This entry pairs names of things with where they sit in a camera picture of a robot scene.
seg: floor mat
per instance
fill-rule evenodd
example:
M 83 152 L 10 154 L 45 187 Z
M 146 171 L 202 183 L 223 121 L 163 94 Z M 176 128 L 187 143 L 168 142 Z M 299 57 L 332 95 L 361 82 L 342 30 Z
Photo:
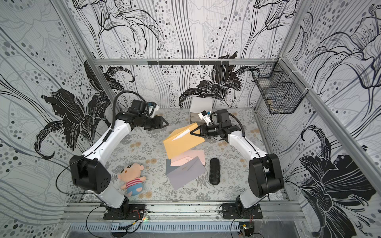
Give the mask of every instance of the floor mat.
M 265 150 L 253 109 L 228 109 L 243 124 L 246 137 L 260 149 Z M 173 190 L 165 175 L 167 155 L 163 140 L 180 127 L 189 125 L 189 109 L 160 109 L 158 115 L 163 116 L 169 126 L 163 129 L 145 131 L 135 128 L 122 139 L 106 163 L 106 169 L 111 173 L 112 183 L 120 190 L 123 184 L 117 175 L 122 169 L 132 163 L 144 165 L 142 176 L 146 176 L 143 191 L 132 196 L 130 201 L 227 201 L 235 200 L 248 188 L 248 161 L 225 141 L 206 139 L 204 143 L 192 148 L 205 151 L 207 171 L 186 184 L 177 191 Z M 209 161 L 219 158 L 221 178 L 218 185 L 209 183 Z M 270 194 L 271 200 L 282 200 L 280 191 Z M 95 195 L 86 194 L 82 201 L 99 201 Z

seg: wire mesh basket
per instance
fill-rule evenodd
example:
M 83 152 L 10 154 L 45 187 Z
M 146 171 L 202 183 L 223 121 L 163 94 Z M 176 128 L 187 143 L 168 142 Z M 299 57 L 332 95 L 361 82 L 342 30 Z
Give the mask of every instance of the wire mesh basket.
M 265 72 L 258 68 L 260 73 L 251 74 L 270 114 L 292 114 L 304 98 L 302 93 L 279 65 L 272 66 L 271 72 L 267 66 Z

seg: wall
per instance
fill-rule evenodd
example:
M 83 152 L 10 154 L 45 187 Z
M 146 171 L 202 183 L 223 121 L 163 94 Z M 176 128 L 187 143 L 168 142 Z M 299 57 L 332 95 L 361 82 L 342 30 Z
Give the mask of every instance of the wall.
M 285 57 L 380 168 L 380 1 L 313 0 Z M 381 237 L 380 196 L 304 99 L 261 122 L 315 237 Z
M 286 57 L 381 169 L 381 1 L 312 1 Z
M 300 1 L 66 2 L 96 58 L 276 59 Z M 256 104 L 258 89 L 245 73 L 252 67 L 205 67 L 126 66 L 119 80 L 166 108 L 190 107 L 191 95 L 214 98 L 216 107 Z
M 0 235 L 46 237 L 80 198 L 56 177 L 106 131 L 110 101 L 50 1 L 1 1 L 0 16 Z M 69 172 L 58 186 L 80 192 Z
M 285 188 L 313 237 L 381 236 L 381 197 L 306 99 L 293 114 L 258 116 L 280 159 Z
M 235 65 L 123 67 L 129 72 L 121 72 L 116 81 L 162 108 L 190 107 L 194 96 L 213 98 L 215 108 L 254 107 L 260 96 L 251 72 L 240 73 Z M 125 99 L 121 103 L 129 105 L 137 97 L 131 94 Z

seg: yellow envelope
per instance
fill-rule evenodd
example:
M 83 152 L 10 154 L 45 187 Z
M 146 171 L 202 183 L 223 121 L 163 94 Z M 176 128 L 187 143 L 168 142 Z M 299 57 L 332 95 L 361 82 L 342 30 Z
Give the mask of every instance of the yellow envelope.
M 168 159 L 195 147 L 205 141 L 204 138 L 193 136 L 190 131 L 198 127 L 197 123 L 174 130 L 164 141 L 164 147 L 168 155 Z

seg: black cable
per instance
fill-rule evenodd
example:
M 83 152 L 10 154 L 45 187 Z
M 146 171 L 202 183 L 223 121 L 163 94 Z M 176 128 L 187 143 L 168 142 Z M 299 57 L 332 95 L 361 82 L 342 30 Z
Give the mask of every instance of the black cable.
M 242 137 L 245 137 L 245 129 L 243 128 L 242 123 L 238 120 L 238 118 L 235 115 L 231 114 L 230 112 L 229 115 L 232 116 L 238 122 L 242 131 Z
M 263 235 L 262 235 L 261 233 L 258 233 L 258 232 L 256 232 L 256 233 L 253 233 L 251 236 L 253 236 L 254 234 L 258 234 L 258 235 L 261 235 L 261 236 L 262 236 L 262 238 L 264 238 L 264 237 L 263 237 Z
M 96 150 L 103 144 L 103 142 L 104 142 L 104 141 L 102 141 L 102 143 L 101 143 L 99 146 L 97 146 L 91 153 L 89 153 L 88 155 L 86 155 L 86 156 L 80 158 L 79 160 L 74 161 L 73 163 L 69 164 L 66 168 L 64 168 L 64 169 L 58 174 L 58 176 L 57 176 L 57 178 L 56 178 L 56 188 L 57 188 L 58 191 L 60 191 L 61 193 L 64 193 L 64 194 L 68 194 L 68 195 L 93 194 L 93 193 L 86 193 L 86 192 L 83 192 L 83 193 L 66 193 L 66 192 L 64 192 L 64 191 L 61 191 L 61 189 L 58 188 L 58 184 L 57 184 L 57 183 L 58 183 L 58 178 L 60 177 L 60 175 L 61 175 L 65 170 L 67 170 L 70 166 L 72 166 L 72 165 L 75 164 L 76 162 L 79 162 L 80 160 L 82 160 L 82 159 L 86 158 L 87 156 L 91 155 L 94 151 L 96 151 Z
M 149 117 L 152 116 L 152 114 L 153 114 L 154 111 L 155 111 L 155 108 L 156 108 L 156 103 L 154 103 L 154 105 L 152 106 L 152 111 L 151 111 L 151 113 L 148 115 Z
M 222 140 L 224 140 L 224 138 L 222 138 L 222 139 L 216 139 L 215 136 L 213 136 L 213 138 L 214 138 L 216 141 L 222 141 Z
M 128 232 L 128 231 L 126 230 L 126 232 L 127 232 L 128 234 L 134 233 L 135 231 L 137 231 L 137 230 L 139 229 L 140 225 L 141 225 L 141 224 L 142 224 L 142 222 L 143 222 L 143 219 L 144 219 L 144 214 L 145 214 L 145 213 L 143 213 L 143 215 L 142 215 L 142 220 L 140 221 L 140 223 L 139 223 L 138 227 L 137 227 L 135 230 L 133 230 L 133 231 L 131 231 L 131 232 Z
M 220 211 L 219 209 L 222 207 L 222 204 L 221 204 L 221 206 L 219 206 L 219 208 L 218 208 L 218 213 L 223 213 L 224 211 Z
M 136 92 L 134 92 L 134 91 L 125 90 L 125 91 L 121 91 L 121 92 L 119 92 L 119 93 L 115 96 L 114 101 L 112 102 L 112 124 L 111 124 L 111 130 L 113 130 L 113 129 L 114 129 L 114 126 L 115 126 L 115 121 L 116 121 L 116 119 L 115 119 L 115 117 L 116 117 L 116 115 L 115 115 L 115 108 L 116 108 L 116 105 L 117 105 L 117 100 L 118 100 L 118 97 L 119 97 L 121 94 L 123 94 L 123 93 L 132 93 L 132 94 L 135 94 L 135 95 L 138 96 L 141 100 L 143 100 L 143 102 L 147 103 L 147 102 L 144 100 L 144 98 L 143 98 L 142 96 L 140 96 L 140 94 L 138 94 L 138 93 L 136 93 Z
M 232 225 L 233 225 L 233 222 L 235 221 L 235 219 L 233 219 L 232 223 L 230 224 L 230 235 L 232 236 L 233 238 L 233 234 L 232 234 Z
M 270 201 L 269 185 L 268 185 L 268 183 L 267 183 L 267 176 L 266 176 L 266 172 L 265 172 L 265 170 L 264 170 L 264 167 L 262 167 L 262 169 L 263 169 L 263 173 L 264 173 L 264 178 L 266 179 L 267 197 L 268 197 L 268 199 L 269 199 L 269 201 Z
M 87 231 L 88 231 L 90 234 L 92 234 L 92 233 L 91 233 L 91 231 L 89 230 L 89 228 L 87 227 L 87 220 L 89 219 L 90 214 L 91 214 L 95 209 L 97 209 L 97 208 L 104 208 L 104 206 L 99 206 L 99 207 L 94 208 L 91 212 L 89 212 L 89 214 L 87 215 L 87 218 L 86 218 L 86 223 L 85 223 L 85 225 L 86 225 L 86 229 L 87 229 Z M 115 238 L 115 237 L 102 237 L 102 236 L 97 236 L 97 235 L 94 235 L 94 234 L 92 234 L 92 235 L 95 236 L 95 237 L 98 237 L 98 238 Z

